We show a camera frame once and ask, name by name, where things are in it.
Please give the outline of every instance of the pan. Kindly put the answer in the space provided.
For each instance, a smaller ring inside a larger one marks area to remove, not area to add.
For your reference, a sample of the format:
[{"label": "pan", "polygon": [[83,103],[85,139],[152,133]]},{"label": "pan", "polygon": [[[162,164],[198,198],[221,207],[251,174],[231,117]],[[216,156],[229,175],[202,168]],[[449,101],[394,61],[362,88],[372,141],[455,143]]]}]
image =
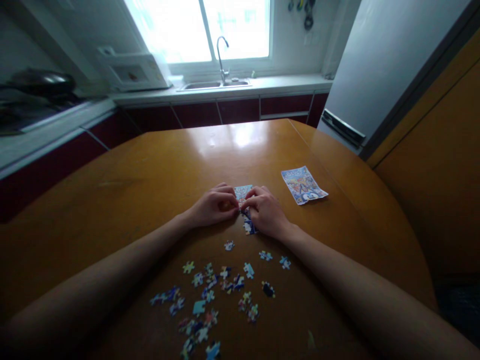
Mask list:
[{"label": "pan", "polygon": [[50,99],[72,93],[75,86],[75,80],[71,75],[28,68],[15,73],[10,81],[5,85],[0,85],[0,90],[17,89],[29,95]]}]

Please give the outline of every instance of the faucet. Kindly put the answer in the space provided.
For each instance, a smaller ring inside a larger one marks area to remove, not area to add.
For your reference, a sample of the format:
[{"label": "faucet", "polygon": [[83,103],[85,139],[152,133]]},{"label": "faucet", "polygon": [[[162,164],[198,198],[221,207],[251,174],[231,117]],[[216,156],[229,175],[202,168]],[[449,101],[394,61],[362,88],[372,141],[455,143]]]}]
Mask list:
[{"label": "faucet", "polygon": [[222,59],[220,58],[220,50],[219,50],[219,41],[220,39],[223,39],[225,41],[226,47],[229,48],[229,43],[223,36],[219,36],[218,39],[216,40],[216,52],[218,53],[218,61],[220,61],[220,75],[221,75],[221,81],[222,84],[225,84],[225,79],[230,75],[230,69],[228,71],[224,70],[224,67],[222,66]]}]

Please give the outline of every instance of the microwave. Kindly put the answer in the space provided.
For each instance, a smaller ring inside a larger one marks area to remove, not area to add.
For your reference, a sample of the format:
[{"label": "microwave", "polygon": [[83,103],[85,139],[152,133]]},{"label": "microwave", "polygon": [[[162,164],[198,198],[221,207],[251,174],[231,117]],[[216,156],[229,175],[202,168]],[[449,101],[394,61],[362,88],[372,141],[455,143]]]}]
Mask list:
[{"label": "microwave", "polygon": [[161,54],[131,53],[98,55],[110,88],[116,92],[168,89],[170,70]]}]

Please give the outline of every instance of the light from window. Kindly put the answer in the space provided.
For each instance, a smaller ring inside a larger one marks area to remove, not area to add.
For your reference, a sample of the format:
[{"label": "light from window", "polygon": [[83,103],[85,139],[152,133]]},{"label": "light from window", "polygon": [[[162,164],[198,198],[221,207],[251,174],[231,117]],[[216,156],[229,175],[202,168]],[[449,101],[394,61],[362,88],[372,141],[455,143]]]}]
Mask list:
[{"label": "light from window", "polygon": [[210,37],[223,59],[266,58],[270,44],[270,0],[203,0]]},{"label": "light from window", "polygon": [[125,0],[148,51],[167,63],[211,61],[199,0]]},{"label": "light from window", "polygon": [[[151,53],[169,64],[265,58],[270,49],[270,0],[124,0]],[[203,3],[209,33],[200,3]]]}]

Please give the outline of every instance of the stove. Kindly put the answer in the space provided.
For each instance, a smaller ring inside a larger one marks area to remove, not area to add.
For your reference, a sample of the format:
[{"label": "stove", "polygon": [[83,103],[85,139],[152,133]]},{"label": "stove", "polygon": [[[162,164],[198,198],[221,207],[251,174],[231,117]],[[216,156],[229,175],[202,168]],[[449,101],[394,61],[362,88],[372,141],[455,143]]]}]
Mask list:
[{"label": "stove", "polygon": [[87,99],[64,98],[51,103],[7,101],[0,104],[0,136],[28,133],[87,105]]}]

